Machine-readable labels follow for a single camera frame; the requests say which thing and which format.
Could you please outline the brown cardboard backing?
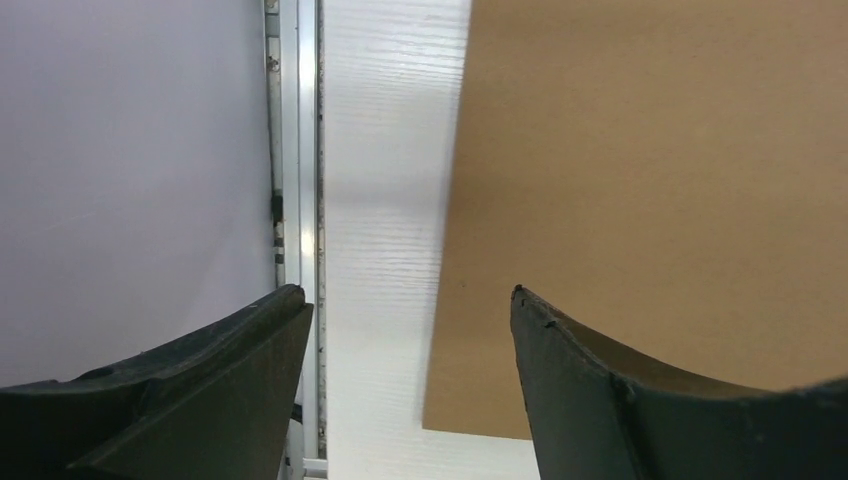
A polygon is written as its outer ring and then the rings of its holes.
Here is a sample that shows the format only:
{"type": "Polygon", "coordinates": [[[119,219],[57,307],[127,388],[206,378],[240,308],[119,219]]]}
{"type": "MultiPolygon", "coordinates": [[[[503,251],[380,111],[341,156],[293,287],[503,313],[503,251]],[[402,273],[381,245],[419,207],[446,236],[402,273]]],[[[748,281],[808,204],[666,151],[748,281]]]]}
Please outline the brown cardboard backing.
{"type": "Polygon", "coordinates": [[[528,437],[516,285],[723,381],[845,375],[846,3],[475,2],[425,428],[528,437]]]}

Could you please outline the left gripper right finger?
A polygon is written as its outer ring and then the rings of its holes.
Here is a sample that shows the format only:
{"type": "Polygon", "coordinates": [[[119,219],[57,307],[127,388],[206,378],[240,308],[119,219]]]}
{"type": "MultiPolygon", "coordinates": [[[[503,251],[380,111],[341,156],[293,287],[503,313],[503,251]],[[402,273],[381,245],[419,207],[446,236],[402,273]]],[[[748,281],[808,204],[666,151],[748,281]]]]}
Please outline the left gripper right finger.
{"type": "Polygon", "coordinates": [[[847,382],[769,392],[640,353],[517,286],[510,326],[544,479],[843,479],[847,382]]]}

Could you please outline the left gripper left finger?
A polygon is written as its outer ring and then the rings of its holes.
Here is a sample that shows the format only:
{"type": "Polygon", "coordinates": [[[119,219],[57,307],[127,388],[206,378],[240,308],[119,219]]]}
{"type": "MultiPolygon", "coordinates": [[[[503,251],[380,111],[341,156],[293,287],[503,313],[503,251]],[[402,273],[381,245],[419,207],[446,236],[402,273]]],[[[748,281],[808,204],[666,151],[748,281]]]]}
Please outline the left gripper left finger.
{"type": "Polygon", "coordinates": [[[5,479],[274,479],[313,316],[283,286],[73,380],[1,391],[5,479]]]}

